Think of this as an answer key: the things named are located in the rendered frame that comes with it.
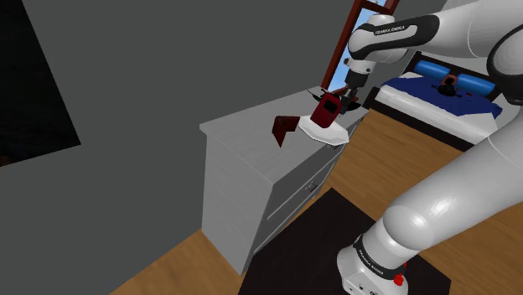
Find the black spiky object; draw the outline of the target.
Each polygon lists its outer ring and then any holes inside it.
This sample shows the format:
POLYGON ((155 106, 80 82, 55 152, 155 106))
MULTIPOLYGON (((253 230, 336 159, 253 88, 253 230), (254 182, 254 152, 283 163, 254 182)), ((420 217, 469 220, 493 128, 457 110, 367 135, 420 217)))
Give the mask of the black spiky object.
MULTIPOLYGON (((327 94, 328 92, 323 88, 320 90, 323 92, 323 94, 320 96, 315 95, 311 91, 307 91, 307 92, 314 98, 314 100, 316 100, 317 102, 321 102, 322 99, 324 98, 324 95, 327 94)), ((344 90, 344 88, 341 88, 336 91, 329 92, 334 97, 334 99, 337 99, 340 102, 340 108, 339 108, 340 115, 344 115, 347 111, 356 110, 357 108, 359 108, 361 106, 361 104, 358 103, 357 101, 352 101, 352 102, 341 101, 341 94, 342 94, 343 90, 344 90)), ((338 106, 337 103, 327 100, 324 103, 323 108, 331 113, 334 113, 334 111, 336 111, 337 106, 338 106)))

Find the white plate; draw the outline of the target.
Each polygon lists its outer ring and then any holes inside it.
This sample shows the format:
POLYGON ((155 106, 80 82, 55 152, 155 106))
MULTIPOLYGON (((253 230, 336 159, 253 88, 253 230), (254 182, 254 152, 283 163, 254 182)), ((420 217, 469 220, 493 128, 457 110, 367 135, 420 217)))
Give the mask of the white plate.
POLYGON ((337 122, 322 128, 311 120, 311 116, 301 116, 298 127, 313 140, 330 146, 339 146, 350 141, 349 132, 337 122))

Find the dark wall picture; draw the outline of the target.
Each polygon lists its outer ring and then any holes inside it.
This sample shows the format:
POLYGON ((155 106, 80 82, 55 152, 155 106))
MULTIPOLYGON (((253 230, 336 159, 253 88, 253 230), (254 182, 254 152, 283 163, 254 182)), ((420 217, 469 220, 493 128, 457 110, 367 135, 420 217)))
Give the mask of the dark wall picture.
POLYGON ((0 167, 79 145, 22 0, 0 0, 0 167))

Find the red handheld device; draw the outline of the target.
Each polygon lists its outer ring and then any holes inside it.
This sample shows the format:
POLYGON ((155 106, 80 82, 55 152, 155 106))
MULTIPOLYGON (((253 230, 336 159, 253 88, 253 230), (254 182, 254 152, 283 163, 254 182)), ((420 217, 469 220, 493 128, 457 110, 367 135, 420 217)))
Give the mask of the red handheld device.
POLYGON ((318 106, 313 111, 310 120, 322 128, 328 128, 341 110, 341 100, 330 92, 324 92, 321 96, 313 94, 313 98, 318 102, 318 106))

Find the bed with blue bedding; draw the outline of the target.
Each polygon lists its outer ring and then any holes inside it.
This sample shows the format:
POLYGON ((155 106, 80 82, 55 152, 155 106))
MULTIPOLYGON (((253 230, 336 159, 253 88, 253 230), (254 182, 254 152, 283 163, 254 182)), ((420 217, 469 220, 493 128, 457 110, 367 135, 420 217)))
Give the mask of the bed with blue bedding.
POLYGON ((515 109, 485 74, 417 51, 403 73, 373 88, 364 107, 465 152, 515 109))

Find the red-brown framed window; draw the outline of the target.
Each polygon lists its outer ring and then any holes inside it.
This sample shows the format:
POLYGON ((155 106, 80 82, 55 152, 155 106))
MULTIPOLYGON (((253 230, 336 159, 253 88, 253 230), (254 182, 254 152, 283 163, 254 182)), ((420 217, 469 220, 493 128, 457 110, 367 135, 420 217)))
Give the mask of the red-brown framed window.
POLYGON ((342 60, 345 47, 349 40, 350 35, 352 34, 353 29, 355 28, 356 23, 360 19, 360 15, 363 10, 369 11, 372 13, 379 13, 385 15, 392 15, 400 0, 354 0, 352 7, 350 9, 349 15, 345 21, 342 33, 339 37, 339 40, 334 49, 334 53, 329 62, 329 66, 326 70, 326 73, 323 77, 323 80, 320 84, 322 88, 327 90, 335 72, 339 66, 339 62, 342 60))

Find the black robot stand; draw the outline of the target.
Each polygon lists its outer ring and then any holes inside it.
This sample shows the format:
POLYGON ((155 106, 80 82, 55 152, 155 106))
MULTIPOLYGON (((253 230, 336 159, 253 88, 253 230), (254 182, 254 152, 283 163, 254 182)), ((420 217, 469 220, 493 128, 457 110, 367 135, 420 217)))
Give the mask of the black robot stand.
POLYGON ((330 189, 254 255, 238 295, 385 295, 364 286, 346 292, 336 261, 374 223, 330 189))

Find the dark red folded card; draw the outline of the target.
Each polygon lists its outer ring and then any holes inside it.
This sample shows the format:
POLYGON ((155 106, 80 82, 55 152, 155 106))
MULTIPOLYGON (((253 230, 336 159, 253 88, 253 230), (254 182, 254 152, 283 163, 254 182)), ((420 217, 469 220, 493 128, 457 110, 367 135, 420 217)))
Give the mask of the dark red folded card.
POLYGON ((282 146, 288 132, 295 132, 298 126, 299 116, 276 116, 272 126, 272 135, 275 137, 279 147, 282 146))

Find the grey chest of drawers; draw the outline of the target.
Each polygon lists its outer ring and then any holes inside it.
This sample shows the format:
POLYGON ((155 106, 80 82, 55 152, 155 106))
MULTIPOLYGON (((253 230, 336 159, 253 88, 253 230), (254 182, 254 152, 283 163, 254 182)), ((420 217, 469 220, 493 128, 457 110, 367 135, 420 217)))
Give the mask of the grey chest of drawers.
POLYGON ((296 129, 282 144, 277 116, 313 113, 320 87, 300 91, 201 124, 207 136, 202 231, 238 275, 315 197, 344 146, 296 129))

